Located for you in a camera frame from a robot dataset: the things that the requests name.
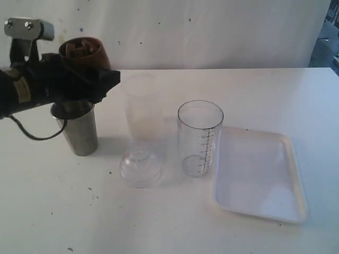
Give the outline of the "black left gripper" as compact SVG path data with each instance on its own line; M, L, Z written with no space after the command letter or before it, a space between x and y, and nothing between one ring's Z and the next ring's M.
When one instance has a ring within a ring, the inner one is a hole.
M87 68L76 74L63 63L61 56L46 53L38 61L25 63L31 103L56 103L86 99L100 103L121 81L121 72Z

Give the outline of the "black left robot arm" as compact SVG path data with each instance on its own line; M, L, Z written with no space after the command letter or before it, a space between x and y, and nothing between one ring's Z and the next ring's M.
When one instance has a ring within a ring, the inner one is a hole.
M86 82L64 65L61 56L43 54L35 63L1 69L1 118L38 106L85 99Z

